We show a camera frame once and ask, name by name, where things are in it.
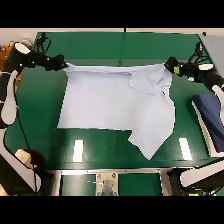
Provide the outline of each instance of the folded dark blue cloth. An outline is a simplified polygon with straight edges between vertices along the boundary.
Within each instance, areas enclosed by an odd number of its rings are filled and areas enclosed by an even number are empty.
[[[221,105],[218,97],[213,93],[198,94],[192,100],[200,111],[216,151],[224,152],[224,127],[220,119]]]

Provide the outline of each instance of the white towel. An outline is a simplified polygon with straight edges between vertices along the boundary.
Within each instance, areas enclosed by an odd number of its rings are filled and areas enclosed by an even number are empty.
[[[132,130],[129,141],[151,159],[175,122],[172,74],[165,66],[68,65],[58,128]]]

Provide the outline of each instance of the metal bracket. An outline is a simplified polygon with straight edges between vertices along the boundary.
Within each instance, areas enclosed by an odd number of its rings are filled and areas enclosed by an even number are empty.
[[[96,196],[118,196],[118,173],[96,174]]]

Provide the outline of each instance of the green table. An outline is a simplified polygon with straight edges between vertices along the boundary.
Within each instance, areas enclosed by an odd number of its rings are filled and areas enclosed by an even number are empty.
[[[76,65],[136,66],[165,62],[170,56],[186,61],[198,35],[120,32],[47,33],[51,56],[63,54]],[[42,67],[25,69],[17,91],[21,121],[33,150],[45,158],[44,169],[115,169],[195,166],[211,161],[191,105],[191,97],[208,90],[202,84],[174,76],[170,90],[176,121],[172,135],[151,160],[128,142],[130,131],[57,129],[67,77],[63,71]],[[187,138],[193,160],[183,159],[179,138]],[[84,140],[83,162],[73,163],[75,140]],[[26,148],[18,121],[6,133],[6,145],[15,153]]]

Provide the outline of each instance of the gray object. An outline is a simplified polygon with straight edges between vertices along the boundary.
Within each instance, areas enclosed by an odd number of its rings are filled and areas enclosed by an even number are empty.
[[[202,35],[199,37],[203,42],[217,72],[224,77],[224,36]]]

